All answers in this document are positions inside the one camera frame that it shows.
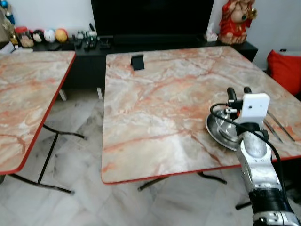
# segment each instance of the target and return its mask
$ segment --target tiled floor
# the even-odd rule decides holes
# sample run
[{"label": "tiled floor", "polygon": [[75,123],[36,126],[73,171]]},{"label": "tiled floor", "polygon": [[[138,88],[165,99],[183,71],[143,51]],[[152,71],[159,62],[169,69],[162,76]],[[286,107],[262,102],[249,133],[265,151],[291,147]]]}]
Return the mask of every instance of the tiled floor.
[{"label": "tiled floor", "polygon": [[[165,179],[138,192],[144,182],[106,186],[100,178],[103,101],[96,90],[66,92],[47,125],[88,136],[60,136],[44,183],[75,190],[70,196],[6,177],[0,186],[0,226],[251,226],[252,209],[236,211],[247,201],[239,169],[211,172],[223,185],[197,174]],[[19,173],[37,180],[54,135],[43,130]],[[292,203],[301,217],[301,207]]]}]

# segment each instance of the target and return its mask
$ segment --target black cable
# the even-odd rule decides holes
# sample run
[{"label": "black cable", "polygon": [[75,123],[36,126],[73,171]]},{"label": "black cable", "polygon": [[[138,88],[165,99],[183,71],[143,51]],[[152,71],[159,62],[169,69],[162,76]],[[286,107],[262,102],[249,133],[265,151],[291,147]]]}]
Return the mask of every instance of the black cable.
[{"label": "black cable", "polygon": [[246,130],[246,131],[252,133],[253,135],[257,136],[259,139],[263,140],[265,143],[267,143],[267,144],[271,147],[271,149],[273,150],[273,152],[274,152],[274,154],[275,154],[275,156],[276,156],[277,162],[278,162],[278,164],[279,164],[279,180],[280,180],[280,184],[281,184],[281,187],[282,187],[282,192],[283,192],[283,195],[284,195],[284,198],[285,198],[287,204],[289,205],[289,202],[288,202],[288,199],[287,199],[287,196],[286,196],[286,192],[285,192],[285,186],[284,186],[284,176],[283,176],[282,162],[281,162],[280,155],[279,155],[278,151],[276,150],[276,148],[275,148],[275,147],[274,147],[274,146],[273,146],[266,138],[260,136],[259,134],[255,133],[254,131],[250,130],[249,128],[247,128],[247,127],[245,127],[245,126],[242,126],[242,125],[240,125],[240,124],[238,124],[238,123],[236,123],[236,122],[233,122],[233,121],[231,121],[231,120],[229,120],[229,119],[225,119],[225,118],[219,116],[218,114],[216,114],[216,113],[213,111],[213,109],[214,109],[216,106],[221,106],[221,105],[227,106],[226,103],[217,103],[217,104],[214,104],[214,105],[212,105],[212,106],[210,107],[210,113],[211,113],[214,117],[216,117],[216,118],[218,118],[218,119],[221,119],[221,120],[224,120],[224,121],[226,121],[226,122],[228,122],[228,123],[231,123],[231,124],[233,124],[233,125],[235,125],[235,126],[238,126],[238,127],[242,128],[242,129],[244,129],[244,130]]}]

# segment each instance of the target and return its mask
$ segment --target black table leg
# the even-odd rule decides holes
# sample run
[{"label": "black table leg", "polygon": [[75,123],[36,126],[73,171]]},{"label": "black table leg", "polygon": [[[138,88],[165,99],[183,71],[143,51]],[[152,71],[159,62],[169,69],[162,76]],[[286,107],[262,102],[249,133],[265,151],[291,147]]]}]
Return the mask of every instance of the black table leg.
[{"label": "black table leg", "polygon": [[70,133],[70,132],[62,132],[62,131],[58,131],[58,130],[55,130],[55,129],[52,129],[50,127],[48,127],[47,125],[43,125],[43,127],[53,133],[56,133],[56,134],[60,134],[60,135],[72,135],[72,136],[77,136],[77,137],[80,137],[80,138],[83,138],[84,140],[87,140],[87,137],[86,136],[83,136],[81,134],[78,134],[78,133]]},{"label": "black table leg", "polygon": [[145,189],[145,188],[147,188],[147,187],[149,187],[149,186],[152,186],[153,184],[158,183],[158,182],[160,182],[161,180],[164,180],[164,179],[166,179],[166,178],[157,178],[157,179],[154,179],[154,180],[152,180],[152,181],[150,181],[150,182],[147,182],[147,183],[145,183],[144,185],[142,185],[141,187],[139,187],[139,188],[138,188],[138,191],[140,192],[140,191],[142,191],[143,189]]},{"label": "black table leg", "polygon": [[250,205],[251,205],[251,202],[246,202],[246,203],[243,203],[243,204],[237,204],[235,206],[235,209],[240,210],[240,209],[242,209],[244,207],[247,207],[247,206],[250,206]]},{"label": "black table leg", "polygon": [[5,178],[5,175],[0,175],[0,184],[2,184],[2,183],[3,183],[3,181],[4,181],[4,178]]},{"label": "black table leg", "polygon": [[212,180],[217,180],[218,182],[221,182],[223,184],[227,184],[227,181],[221,179],[221,178],[218,178],[218,177],[215,177],[215,176],[210,176],[210,175],[205,175],[203,172],[200,172],[198,173],[199,176],[203,177],[203,178],[206,178],[206,179],[212,179]]},{"label": "black table leg", "polygon": [[[48,165],[48,162],[49,162],[49,159],[51,157],[51,154],[52,154],[52,151],[55,147],[55,144],[56,144],[56,141],[57,141],[57,138],[58,138],[58,135],[72,135],[72,136],[77,136],[77,137],[80,137],[82,139],[85,139],[87,140],[87,137],[86,136],[83,136],[81,134],[77,134],[77,133],[69,133],[69,132],[61,132],[61,131],[57,131],[55,129],[52,129],[46,125],[43,125],[43,127],[51,132],[54,132],[55,133],[55,138],[52,142],[52,145],[50,147],[50,150],[48,152],[48,155],[47,155],[47,158],[45,160],[45,163],[44,163],[44,166],[43,166],[43,169],[40,173],[40,176],[39,176],[39,179],[38,179],[38,182],[34,182],[34,181],[31,181],[29,179],[26,179],[24,177],[21,177],[17,174],[10,174],[9,176],[15,178],[15,179],[18,179],[18,180],[21,180],[25,183],[28,183],[28,184],[31,184],[31,185],[34,185],[34,186],[38,186],[38,187],[43,187],[43,188],[48,188],[48,189],[53,189],[53,190],[56,190],[56,191],[61,191],[61,192],[66,192],[68,194],[74,194],[74,191],[71,191],[71,190],[68,190],[68,189],[65,189],[65,188],[61,188],[61,187],[57,187],[57,186],[52,186],[52,185],[45,185],[45,184],[41,184],[41,180],[43,179],[43,176],[44,176],[44,173],[45,173],[45,170],[46,170],[46,167]],[[0,180],[0,184],[3,182],[4,180],[4,177],[2,178],[1,176],[1,180]]]}]

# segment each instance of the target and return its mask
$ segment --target red pillow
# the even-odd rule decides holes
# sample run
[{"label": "red pillow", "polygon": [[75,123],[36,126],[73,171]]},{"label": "red pillow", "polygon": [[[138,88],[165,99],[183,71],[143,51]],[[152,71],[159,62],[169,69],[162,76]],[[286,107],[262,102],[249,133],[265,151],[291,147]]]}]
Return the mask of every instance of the red pillow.
[{"label": "red pillow", "polygon": [[294,96],[301,91],[301,56],[284,56],[272,50],[268,63],[276,82]]}]

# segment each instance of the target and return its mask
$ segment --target jar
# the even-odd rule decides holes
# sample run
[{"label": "jar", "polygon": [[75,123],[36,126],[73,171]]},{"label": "jar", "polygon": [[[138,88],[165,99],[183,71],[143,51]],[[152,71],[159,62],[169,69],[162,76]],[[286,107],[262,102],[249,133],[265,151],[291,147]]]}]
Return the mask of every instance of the jar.
[{"label": "jar", "polygon": [[33,47],[32,36],[27,27],[16,27],[15,31],[23,48]]}]

